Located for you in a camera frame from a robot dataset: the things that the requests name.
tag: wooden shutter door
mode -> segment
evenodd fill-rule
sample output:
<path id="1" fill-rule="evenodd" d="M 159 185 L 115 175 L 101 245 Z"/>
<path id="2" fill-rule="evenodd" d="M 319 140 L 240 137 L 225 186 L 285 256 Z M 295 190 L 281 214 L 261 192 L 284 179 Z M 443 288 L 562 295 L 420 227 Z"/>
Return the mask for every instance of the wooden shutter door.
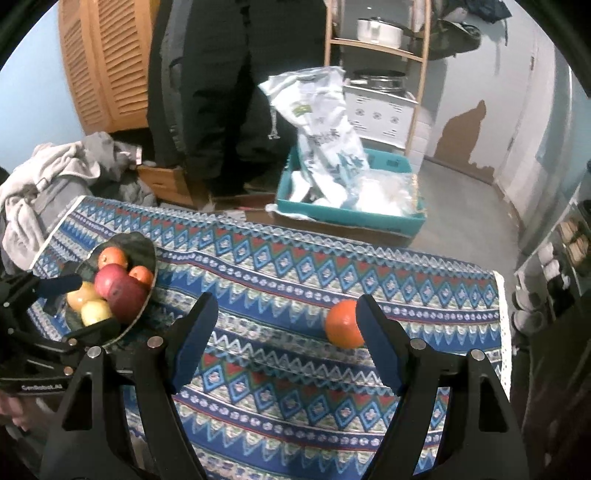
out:
<path id="1" fill-rule="evenodd" d="M 85 0 L 111 131 L 148 126 L 148 0 Z"/>
<path id="2" fill-rule="evenodd" d="M 154 0 L 60 0 L 70 91 L 87 133 L 148 126 Z"/>
<path id="3" fill-rule="evenodd" d="M 70 93 L 84 131 L 89 134 L 107 130 L 111 123 L 102 97 L 88 19 L 83 19 L 81 0 L 60 0 L 59 29 L 61 54 Z"/>

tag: gray floor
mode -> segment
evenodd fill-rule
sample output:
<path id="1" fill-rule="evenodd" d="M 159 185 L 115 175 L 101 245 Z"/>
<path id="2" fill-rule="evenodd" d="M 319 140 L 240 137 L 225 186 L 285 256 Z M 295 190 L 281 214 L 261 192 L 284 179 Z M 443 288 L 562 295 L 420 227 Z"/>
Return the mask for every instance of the gray floor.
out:
<path id="1" fill-rule="evenodd" d="M 410 248 L 496 270 L 511 294 L 519 256 L 518 222 L 498 191 L 427 160 L 418 180 L 427 221 Z"/>

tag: fruit bowl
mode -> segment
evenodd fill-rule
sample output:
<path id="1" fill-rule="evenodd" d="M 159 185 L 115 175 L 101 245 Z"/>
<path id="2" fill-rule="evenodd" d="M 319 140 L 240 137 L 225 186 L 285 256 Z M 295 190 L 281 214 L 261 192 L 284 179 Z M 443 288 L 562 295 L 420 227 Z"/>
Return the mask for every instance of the fruit bowl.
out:
<path id="1" fill-rule="evenodd" d="M 152 241 L 144 237 L 139 232 L 118 233 L 117 235 L 111 237 L 108 241 L 96 247 L 89 257 L 81 262 L 80 265 L 78 265 L 76 268 L 76 273 L 81 276 L 83 281 L 91 283 L 94 282 L 95 277 L 99 272 L 99 259 L 101 253 L 107 247 L 117 247 L 123 250 L 128 261 L 128 271 L 138 265 L 143 265 L 148 270 L 150 270 L 154 277 L 139 313 L 130 322 L 125 322 L 125 324 L 121 326 L 121 330 L 119 331 L 118 335 L 114 336 L 111 340 L 108 340 L 103 346 L 109 346 L 117 342 L 123 337 L 123 335 L 126 334 L 127 331 L 130 330 L 131 327 L 133 327 L 133 325 L 136 324 L 138 319 L 142 316 L 146 305 L 150 301 L 158 273 L 156 250 Z M 77 330 L 85 328 L 80 313 L 72 309 L 68 302 L 66 302 L 65 306 L 65 320 L 72 332 L 76 332 Z"/>

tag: teal plastic bin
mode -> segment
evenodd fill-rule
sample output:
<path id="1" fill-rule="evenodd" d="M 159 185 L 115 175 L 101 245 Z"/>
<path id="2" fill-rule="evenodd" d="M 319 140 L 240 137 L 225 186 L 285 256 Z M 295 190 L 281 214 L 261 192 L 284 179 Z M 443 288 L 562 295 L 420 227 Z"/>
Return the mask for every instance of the teal plastic bin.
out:
<path id="1" fill-rule="evenodd" d="M 408 160 L 402 155 L 372 150 L 366 148 L 370 168 L 374 170 L 396 171 L 411 173 Z M 414 237 L 421 229 L 426 213 L 416 213 L 412 216 L 381 215 L 379 213 L 357 212 L 342 208 L 324 207 L 309 203 L 290 202 L 287 200 L 291 194 L 291 172 L 300 170 L 300 157 L 296 147 L 291 149 L 287 159 L 287 165 L 281 174 L 281 180 L 277 189 L 276 203 L 278 210 L 283 213 L 300 213 L 310 218 L 326 223 L 338 225 L 359 226 L 374 230 L 385 230 L 398 233 L 407 237 Z M 425 212 L 423 199 L 419 197 L 418 210 Z"/>

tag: metal screw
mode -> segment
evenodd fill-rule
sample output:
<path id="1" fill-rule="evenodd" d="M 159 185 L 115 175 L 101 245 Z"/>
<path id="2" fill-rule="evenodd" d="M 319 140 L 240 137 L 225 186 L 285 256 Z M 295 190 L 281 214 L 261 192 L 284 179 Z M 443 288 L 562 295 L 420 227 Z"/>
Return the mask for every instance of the metal screw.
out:
<path id="1" fill-rule="evenodd" d="M 100 355 L 103 349 L 100 346 L 94 346 L 88 349 L 88 356 L 90 358 L 96 358 Z"/>
<path id="2" fill-rule="evenodd" d="M 158 337 L 158 336 L 151 337 L 151 338 L 148 340 L 148 346 L 149 346 L 150 348 L 158 348 L 158 347 L 159 347 L 159 346 L 161 346 L 163 343 L 164 343 L 164 339 L 163 339 L 162 337 Z"/>
<path id="3" fill-rule="evenodd" d="M 472 358 L 474 360 L 477 360 L 479 362 L 483 361 L 486 358 L 486 355 L 484 354 L 484 352 L 482 350 L 473 350 L 470 352 L 470 355 L 472 355 Z"/>
<path id="4" fill-rule="evenodd" d="M 410 340 L 410 346 L 413 347 L 415 350 L 425 350 L 427 344 L 425 343 L 425 340 L 422 340 L 420 338 L 413 338 L 412 340 Z"/>

